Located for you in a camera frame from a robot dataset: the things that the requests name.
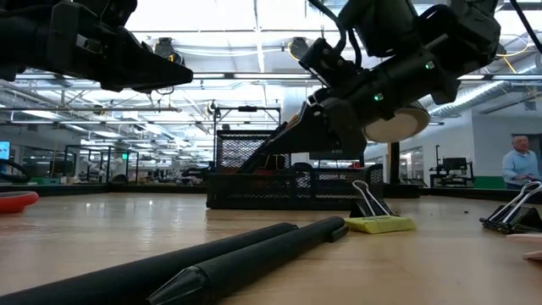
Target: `black marker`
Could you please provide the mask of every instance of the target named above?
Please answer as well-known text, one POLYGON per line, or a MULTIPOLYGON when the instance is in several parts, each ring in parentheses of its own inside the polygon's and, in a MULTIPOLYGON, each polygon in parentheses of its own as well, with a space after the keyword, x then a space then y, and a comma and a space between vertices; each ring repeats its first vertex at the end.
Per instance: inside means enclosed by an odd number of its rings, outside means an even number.
POLYGON ((324 241, 336 241, 347 228, 331 217, 182 270, 154 292, 151 305, 207 305, 216 302, 324 241))

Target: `black binder clip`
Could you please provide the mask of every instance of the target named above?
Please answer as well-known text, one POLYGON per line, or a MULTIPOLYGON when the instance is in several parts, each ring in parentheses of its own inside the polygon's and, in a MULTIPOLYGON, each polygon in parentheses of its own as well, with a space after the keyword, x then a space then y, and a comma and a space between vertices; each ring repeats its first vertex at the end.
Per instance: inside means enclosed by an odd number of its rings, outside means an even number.
POLYGON ((522 205, 535 193, 542 191, 540 181, 529 182, 507 205, 499 206, 489 218, 481 218, 484 228, 496 230, 504 234, 542 232, 542 219, 536 208, 522 205))

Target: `black cable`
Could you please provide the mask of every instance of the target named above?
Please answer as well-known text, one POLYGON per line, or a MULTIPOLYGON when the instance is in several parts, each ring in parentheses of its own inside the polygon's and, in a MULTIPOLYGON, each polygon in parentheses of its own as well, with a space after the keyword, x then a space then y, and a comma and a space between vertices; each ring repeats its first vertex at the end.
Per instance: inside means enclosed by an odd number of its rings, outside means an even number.
POLYGON ((333 14, 333 12, 329 8, 327 8, 325 5, 319 2, 319 0, 308 0, 308 2, 314 5, 314 7, 319 9, 320 12, 324 13, 324 15, 328 16, 330 19, 332 19, 335 22, 335 25, 339 29, 340 39, 339 39, 339 42, 337 42, 337 45, 333 49, 336 52, 339 52, 339 53, 342 52, 342 50, 344 50, 346 47, 345 27, 342 26, 342 24, 339 22, 339 19, 337 18, 337 16, 335 16, 335 14, 333 14))
POLYGON ((353 29, 348 29, 348 40, 354 48, 354 53, 356 54, 356 67, 362 67, 362 50, 360 50, 359 45, 357 44, 356 35, 354 35, 353 29))
POLYGON ((516 10, 517 16, 519 16, 519 19, 522 21, 523 26, 525 26, 525 30, 527 30, 527 33, 529 36, 531 36, 531 39, 534 42, 534 45, 539 50, 540 53, 542 53, 542 44, 539 41, 539 38, 534 33, 533 28, 531 27, 531 24, 529 24, 527 17, 525 17, 525 14, 523 13, 522 8, 517 4, 516 0, 510 0, 510 4, 514 7, 516 10))
POLYGON ((11 18, 20 15, 33 14, 41 12, 42 10, 51 10, 52 8, 53 6, 48 4, 32 5, 26 8, 0 12, 0 18, 11 18))

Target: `computer monitor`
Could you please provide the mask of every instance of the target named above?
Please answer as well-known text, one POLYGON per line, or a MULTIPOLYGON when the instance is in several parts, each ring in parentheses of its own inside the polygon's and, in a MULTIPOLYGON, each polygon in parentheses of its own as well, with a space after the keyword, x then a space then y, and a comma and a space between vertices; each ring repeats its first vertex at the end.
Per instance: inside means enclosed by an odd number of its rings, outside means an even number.
MULTIPOLYGON (((0 141, 0 159, 9 160, 9 152, 11 150, 10 141, 0 141)), ((7 174, 8 166, 0 165, 0 173, 7 174)))
POLYGON ((0 159, 9 160, 10 141, 0 141, 0 159))
POLYGON ((467 158, 444 158, 442 167, 446 171, 467 169, 467 158))

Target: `blue shirt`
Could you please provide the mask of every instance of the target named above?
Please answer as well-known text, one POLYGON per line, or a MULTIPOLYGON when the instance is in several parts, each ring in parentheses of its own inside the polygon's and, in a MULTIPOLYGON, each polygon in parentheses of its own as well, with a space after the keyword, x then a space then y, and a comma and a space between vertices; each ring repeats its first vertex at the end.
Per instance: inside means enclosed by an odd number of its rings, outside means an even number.
POLYGON ((502 159, 502 177, 505 183, 517 186, 528 183, 527 180, 513 180, 515 175, 531 175, 539 178, 539 163, 534 152, 528 151, 526 154, 521 154, 513 150, 506 154, 502 159))

